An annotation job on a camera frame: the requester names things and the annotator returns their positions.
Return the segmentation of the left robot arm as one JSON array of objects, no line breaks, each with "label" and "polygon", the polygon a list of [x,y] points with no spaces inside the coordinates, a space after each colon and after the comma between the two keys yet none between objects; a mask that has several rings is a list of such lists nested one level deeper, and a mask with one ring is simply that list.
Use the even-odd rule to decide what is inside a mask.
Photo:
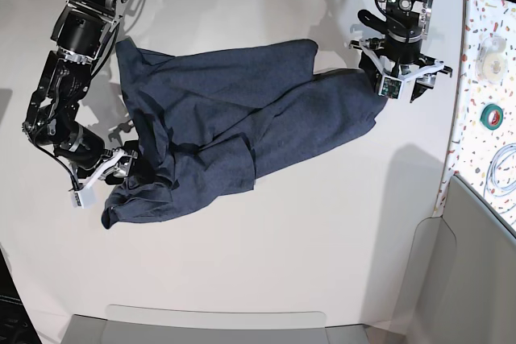
[{"label": "left robot arm", "polygon": [[435,87],[439,73],[452,75],[452,68],[443,61],[422,53],[433,0],[374,0],[374,4],[382,18],[360,10],[358,19],[381,35],[352,40],[349,46],[361,52],[359,67],[371,79],[377,95],[398,99],[412,84],[410,100],[414,102]]}]

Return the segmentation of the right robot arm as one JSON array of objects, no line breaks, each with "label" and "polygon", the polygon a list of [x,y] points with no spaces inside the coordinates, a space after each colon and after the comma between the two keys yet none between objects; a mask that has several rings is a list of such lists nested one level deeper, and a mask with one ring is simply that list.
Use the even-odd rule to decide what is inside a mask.
[{"label": "right robot arm", "polygon": [[77,122],[79,102],[89,92],[111,51],[130,0],[68,0],[52,30],[57,49],[48,54],[31,95],[23,133],[68,173],[73,204],[95,201],[94,184],[108,176],[127,177],[135,151],[109,150],[104,141]]}]

